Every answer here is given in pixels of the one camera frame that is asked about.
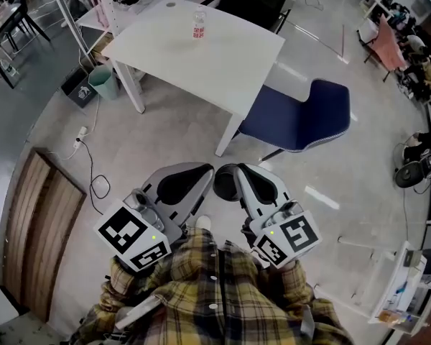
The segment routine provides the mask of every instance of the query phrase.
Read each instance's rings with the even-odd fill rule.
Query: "chair seat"
[[[266,143],[293,150],[297,142],[301,102],[262,86],[239,131]]]
[[[350,121],[348,89],[317,79],[305,102],[263,86],[239,131],[284,150],[301,152],[341,136]]]

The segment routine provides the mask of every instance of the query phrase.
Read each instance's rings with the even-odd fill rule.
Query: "gray floor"
[[[45,29],[51,43],[17,29],[14,32],[19,48],[17,54],[11,54],[12,65],[19,71],[11,79],[15,88],[0,80],[0,217],[11,174],[30,129],[78,62],[78,45],[70,30],[61,28],[63,17],[55,0],[29,0],[28,6],[29,16]],[[6,40],[4,47],[12,52]]]
[[[342,246],[337,238],[343,235],[387,247],[397,247],[406,239],[404,195],[392,182],[393,148],[415,131],[426,130],[427,123],[424,111],[399,92],[394,78],[383,83],[384,69],[374,61],[363,63],[366,52],[355,33],[362,17],[358,0],[319,1],[323,11],[303,0],[295,4],[281,31],[287,41],[267,85],[305,100],[314,78],[342,83],[351,92],[351,127],[335,141],[300,154],[285,153],[262,166],[283,178],[292,196],[311,210],[320,227],[323,243],[302,258],[308,281],[351,302],[353,294],[360,293],[373,261],[369,249]],[[101,100],[96,130],[85,139],[95,175],[103,173],[111,182],[109,196],[95,201],[101,211],[140,186],[159,167],[185,161],[209,162],[216,168],[230,162],[258,164],[259,157],[274,150],[239,136],[222,158],[216,157],[229,114],[157,78],[146,76],[142,83],[147,104],[144,114],[135,112],[124,93],[117,101]],[[96,101],[80,110],[57,93],[29,143],[67,157],[80,127],[91,127],[95,113]],[[50,156],[58,162],[55,155]],[[71,160],[59,163],[88,190],[89,159],[83,148]],[[319,193],[317,198],[308,193],[311,188]],[[409,240],[418,248],[427,205],[428,193],[405,192]],[[214,233],[247,247],[240,232],[245,215],[238,203],[223,202],[211,191],[200,213],[210,216]],[[70,235],[52,301],[50,324],[62,334],[72,333],[98,301],[100,285],[108,274],[111,252],[92,231],[97,218],[87,198]],[[365,318],[335,307],[356,344],[378,344],[386,334],[384,326],[368,325]]]

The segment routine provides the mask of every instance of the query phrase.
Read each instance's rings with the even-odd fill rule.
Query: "plaid shirt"
[[[353,343],[332,303],[314,298],[299,262],[281,270],[263,269],[229,241],[218,250],[208,230],[188,229],[187,236],[173,254],[139,275],[130,275],[113,258],[100,303],[70,342],[104,339],[121,308],[153,293],[163,305],[127,328],[128,344]],[[300,330],[308,307],[315,322],[312,341]]]

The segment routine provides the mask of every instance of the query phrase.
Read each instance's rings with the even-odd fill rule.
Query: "teal bin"
[[[89,74],[88,83],[106,100],[118,98],[118,83],[113,70],[107,65],[96,66]]]

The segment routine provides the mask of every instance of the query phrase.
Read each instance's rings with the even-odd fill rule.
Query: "white pole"
[[[112,32],[114,37],[118,36],[121,33],[121,27],[119,25],[118,19],[116,18],[116,12],[113,8],[113,1],[101,0],[101,6],[104,14],[106,15],[110,32]],[[116,73],[118,74],[118,77],[120,78],[121,83],[123,83],[123,87],[126,89],[126,92],[128,93],[134,108],[142,114],[145,111],[145,105],[140,95],[140,92],[142,92],[140,84],[135,83],[134,77],[131,74],[131,69],[127,65],[118,63],[115,60],[112,60],[111,62],[116,70]]]
[[[369,249],[375,249],[375,250],[383,250],[383,251],[387,251],[387,252],[395,252],[396,251],[395,249],[388,248],[388,247],[383,247],[381,245],[370,245],[370,244],[355,243],[354,241],[347,240],[347,239],[343,238],[342,236],[340,236],[338,238],[337,242],[339,242],[340,244],[353,245],[354,247],[362,247],[362,248],[369,248]]]
[[[77,25],[75,24],[72,15],[70,14],[70,11],[67,7],[67,4],[65,3],[65,0],[56,0],[57,5],[59,6],[59,9],[62,13],[62,15],[65,18],[65,21],[68,23],[68,26],[70,28],[70,31],[72,31],[72,34],[75,38],[75,40],[78,43],[78,46],[80,46],[80,49],[82,50],[83,54],[87,57],[87,59],[91,62],[93,66],[96,66],[96,63],[94,59],[91,57],[88,51],[88,46],[85,43],[83,37],[81,36],[80,31],[77,28]]]

